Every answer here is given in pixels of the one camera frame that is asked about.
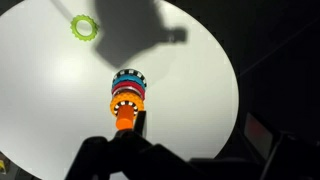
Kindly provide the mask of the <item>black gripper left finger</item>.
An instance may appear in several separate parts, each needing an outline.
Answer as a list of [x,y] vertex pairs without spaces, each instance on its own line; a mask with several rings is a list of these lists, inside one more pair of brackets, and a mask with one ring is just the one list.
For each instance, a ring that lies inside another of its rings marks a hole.
[[134,124],[134,131],[142,137],[147,133],[146,115],[145,111],[139,111]]

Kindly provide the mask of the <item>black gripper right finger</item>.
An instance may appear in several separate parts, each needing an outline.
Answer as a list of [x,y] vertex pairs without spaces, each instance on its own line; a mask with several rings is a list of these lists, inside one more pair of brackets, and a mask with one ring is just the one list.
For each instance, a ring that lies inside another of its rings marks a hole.
[[244,135],[259,155],[267,160],[272,149],[272,133],[252,114],[246,116]]

